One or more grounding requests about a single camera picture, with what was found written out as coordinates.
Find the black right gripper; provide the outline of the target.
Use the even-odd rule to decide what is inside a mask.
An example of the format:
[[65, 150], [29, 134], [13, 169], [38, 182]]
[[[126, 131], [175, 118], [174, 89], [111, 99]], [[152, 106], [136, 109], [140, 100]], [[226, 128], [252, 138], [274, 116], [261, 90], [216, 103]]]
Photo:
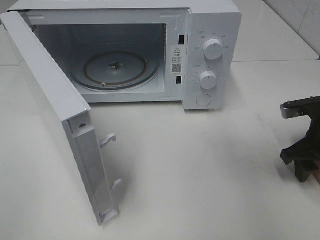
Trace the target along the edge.
[[303, 116], [311, 119], [305, 137], [283, 149], [280, 155], [286, 165], [294, 161], [295, 176], [300, 183], [304, 183], [311, 174], [317, 171], [317, 165], [314, 162], [320, 160], [320, 98], [311, 96], [287, 101], [282, 105], [287, 108], [299, 108], [304, 113]]

